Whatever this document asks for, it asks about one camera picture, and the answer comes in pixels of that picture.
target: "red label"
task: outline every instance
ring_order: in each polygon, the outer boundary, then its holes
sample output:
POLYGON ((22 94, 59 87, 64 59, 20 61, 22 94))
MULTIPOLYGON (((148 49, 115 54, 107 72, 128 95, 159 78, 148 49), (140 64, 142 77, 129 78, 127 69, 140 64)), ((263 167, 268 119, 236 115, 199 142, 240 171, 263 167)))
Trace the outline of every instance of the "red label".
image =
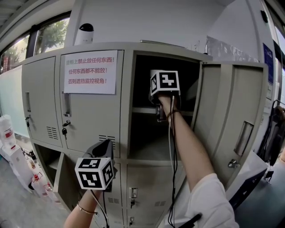
POLYGON ((12 134, 13 134, 13 132, 10 131, 9 133, 6 133, 5 136, 6 136, 6 138, 9 138, 12 134))

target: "window frame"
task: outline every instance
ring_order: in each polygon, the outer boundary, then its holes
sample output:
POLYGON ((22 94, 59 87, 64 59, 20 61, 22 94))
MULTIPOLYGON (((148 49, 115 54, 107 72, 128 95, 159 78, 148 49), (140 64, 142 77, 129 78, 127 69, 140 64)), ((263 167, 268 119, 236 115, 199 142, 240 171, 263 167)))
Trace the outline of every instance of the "window frame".
POLYGON ((47 25, 50 25, 50 24, 53 24, 53 23, 58 22, 60 20, 69 18, 70 14, 71 14, 71 11, 64 12, 64 13, 62 13, 60 15, 54 16, 52 18, 49 18, 48 20, 45 20, 45 21, 43 21, 43 22, 41 22, 39 24, 33 25, 31 27, 31 29, 29 31, 30 32, 30 37, 29 37, 29 40, 28 40, 26 59, 34 56, 38 31, 41 28, 43 28, 43 27, 45 27, 47 25))
POLYGON ((2 54, 7 51, 9 48, 11 48, 14 44, 16 44, 21 39, 25 38, 27 35, 30 35, 28 38, 28 45, 27 45, 27 51, 26 51, 26 59, 34 56, 34 49, 36 47, 36 41, 37 41, 37 33, 38 30, 41 28, 53 24, 57 21, 66 19, 70 17, 71 11, 64 12, 60 15, 54 16, 52 18, 49 18, 39 24, 33 25, 28 31, 24 32, 20 36, 18 36, 16 39, 14 39, 11 43, 9 43, 4 49, 0 51, 0 64, 2 62, 2 54))

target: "open locker door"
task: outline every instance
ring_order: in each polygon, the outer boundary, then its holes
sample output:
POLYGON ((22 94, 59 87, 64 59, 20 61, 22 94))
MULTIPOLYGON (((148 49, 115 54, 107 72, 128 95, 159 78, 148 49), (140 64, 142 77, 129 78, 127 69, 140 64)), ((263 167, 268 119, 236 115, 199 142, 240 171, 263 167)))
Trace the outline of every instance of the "open locker door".
POLYGON ((79 201, 79 189, 72 178, 70 162, 68 156, 61 153, 53 187, 53 192, 69 212, 76 207, 79 201))
POLYGON ((268 69, 260 63, 201 63, 193 130, 220 181, 229 187, 260 126, 268 69))

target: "hand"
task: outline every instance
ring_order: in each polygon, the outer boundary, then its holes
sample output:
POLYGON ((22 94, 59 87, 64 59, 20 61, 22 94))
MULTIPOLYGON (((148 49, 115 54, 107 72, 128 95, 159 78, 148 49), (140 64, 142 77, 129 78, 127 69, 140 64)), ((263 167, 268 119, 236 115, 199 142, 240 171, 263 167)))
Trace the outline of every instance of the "hand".
MULTIPOLYGON (((165 112, 165 115, 167 116, 170 113, 170 103, 171 103, 171 99, 169 96, 164 95, 164 94, 158 94, 158 98, 161 102, 161 104, 163 105, 163 110, 165 112)), ((173 109, 177 109, 176 108, 176 99, 174 100, 174 106, 173 109)))

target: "paper sign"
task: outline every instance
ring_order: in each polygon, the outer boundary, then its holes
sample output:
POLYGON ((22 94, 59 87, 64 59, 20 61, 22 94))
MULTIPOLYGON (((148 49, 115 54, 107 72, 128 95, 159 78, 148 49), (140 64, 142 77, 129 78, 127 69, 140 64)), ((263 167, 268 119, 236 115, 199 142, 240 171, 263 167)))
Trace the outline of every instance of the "paper sign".
POLYGON ((118 51, 65 55, 64 93, 115 94, 118 51))

